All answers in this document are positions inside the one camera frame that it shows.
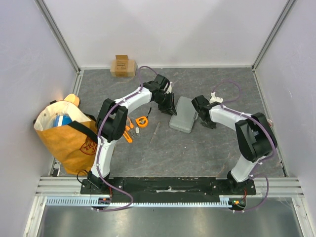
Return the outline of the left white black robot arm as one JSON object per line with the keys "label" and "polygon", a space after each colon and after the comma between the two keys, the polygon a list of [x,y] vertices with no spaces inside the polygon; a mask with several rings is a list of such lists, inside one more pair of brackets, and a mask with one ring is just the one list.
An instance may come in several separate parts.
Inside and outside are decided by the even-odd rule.
{"label": "left white black robot arm", "polygon": [[97,150],[94,164],[87,175],[92,189],[103,194],[108,190],[106,177],[110,174],[110,162],[114,147],[126,128],[128,115],[150,102],[158,104],[158,110],[176,115],[174,93],[169,79],[158,74],[153,81],[140,85],[134,92],[116,100],[104,100],[96,120]]}

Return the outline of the orange utility knife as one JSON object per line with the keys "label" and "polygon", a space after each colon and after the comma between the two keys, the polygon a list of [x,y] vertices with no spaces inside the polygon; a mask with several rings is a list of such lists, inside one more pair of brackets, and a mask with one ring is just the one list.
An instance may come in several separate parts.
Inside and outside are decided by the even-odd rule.
{"label": "orange utility knife", "polygon": [[123,136],[128,143],[133,143],[133,139],[131,138],[131,136],[129,135],[127,131],[124,132]]}

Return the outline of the grey plastic tool case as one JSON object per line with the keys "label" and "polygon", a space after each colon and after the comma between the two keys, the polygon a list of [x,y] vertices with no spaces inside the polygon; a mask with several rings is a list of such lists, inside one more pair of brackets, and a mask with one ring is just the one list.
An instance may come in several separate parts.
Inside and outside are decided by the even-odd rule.
{"label": "grey plastic tool case", "polygon": [[170,119],[170,128],[190,133],[197,119],[197,112],[192,105],[192,99],[181,96],[177,102],[176,111],[177,115],[173,115]]}

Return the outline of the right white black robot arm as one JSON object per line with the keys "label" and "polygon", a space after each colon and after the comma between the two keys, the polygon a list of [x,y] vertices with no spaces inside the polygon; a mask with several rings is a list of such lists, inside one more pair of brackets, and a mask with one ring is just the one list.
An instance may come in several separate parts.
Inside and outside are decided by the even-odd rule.
{"label": "right white black robot arm", "polygon": [[240,157],[229,171],[225,186],[229,193],[238,194],[249,183],[254,168],[276,151],[277,140],[267,118],[263,113],[251,115],[232,110],[203,95],[194,98],[192,105],[203,126],[215,129],[219,123],[236,133]]}

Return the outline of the orange pliers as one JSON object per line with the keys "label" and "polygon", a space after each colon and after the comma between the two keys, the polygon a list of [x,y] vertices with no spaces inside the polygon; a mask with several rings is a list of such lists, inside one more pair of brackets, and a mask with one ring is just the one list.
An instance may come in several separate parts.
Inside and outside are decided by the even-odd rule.
{"label": "orange pliers", "polygon": [[132,138],[136,138],[139,135],[139,127],[135,125],[129,117],[127,118],[126,121],[126,131]]}

